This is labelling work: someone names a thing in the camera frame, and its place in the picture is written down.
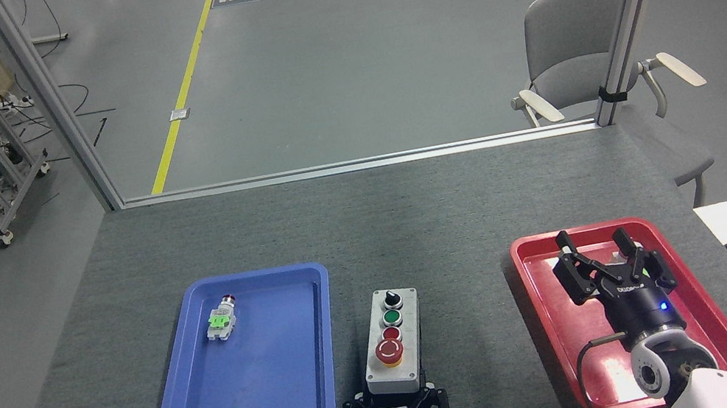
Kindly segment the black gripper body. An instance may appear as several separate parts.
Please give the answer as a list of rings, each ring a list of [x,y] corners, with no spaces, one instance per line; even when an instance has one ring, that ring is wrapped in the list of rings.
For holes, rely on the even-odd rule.
[[[627,285],[606,284],[599,299],[612,331],[625,332],[629,342],[662,326],[686,328],[686,321],[655,281],[644,277]]]

